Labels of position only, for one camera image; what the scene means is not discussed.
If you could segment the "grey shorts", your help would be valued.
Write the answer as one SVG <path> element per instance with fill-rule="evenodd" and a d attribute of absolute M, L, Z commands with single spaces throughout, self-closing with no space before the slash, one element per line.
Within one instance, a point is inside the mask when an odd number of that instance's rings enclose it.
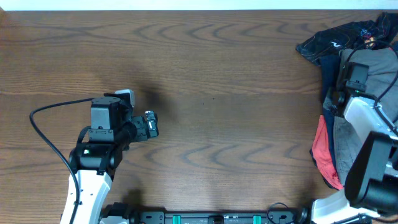
<path fill-rule="evenodd" d="M 341 53 L 340 67 L 346 62 L 369 67 L 364 93 L 353 93 L 348 98 L 343 115 L 335 116 L 333 127 L 336 171 L 345 185 L 349 170 L 370 131 L 395 135 L 392 128 L 376 113 L 397 126 L 397 56 L 390 48 L 381 50 L 346 49 Z"/>

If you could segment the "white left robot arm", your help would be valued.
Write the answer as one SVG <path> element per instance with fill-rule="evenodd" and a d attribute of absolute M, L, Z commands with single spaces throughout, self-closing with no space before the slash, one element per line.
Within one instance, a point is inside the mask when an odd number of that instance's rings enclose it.
<path fill-rule="evenodd" d="M 68 197 L 61 223 L 99 223 L 123 152 L 133 142 L 159 135 L 153 111 L 134 116 L 127 94 L 110 94 L 91 101 L 91 124 L 84 128 L 70 153 Z"/>

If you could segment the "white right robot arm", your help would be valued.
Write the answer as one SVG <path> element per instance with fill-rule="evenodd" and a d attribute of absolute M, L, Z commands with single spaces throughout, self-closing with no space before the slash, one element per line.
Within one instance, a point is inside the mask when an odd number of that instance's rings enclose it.
<path fill-rule="evenodd" d="M 333 111 L 352 125 L 362 147 L 345 187 L 315 200 L 310 223 L 391 223 L 397 214 L 397 128 L 382 110 L 379 98 L 365 92 L 369 67 L 347 62 L 331 96 Z"/>

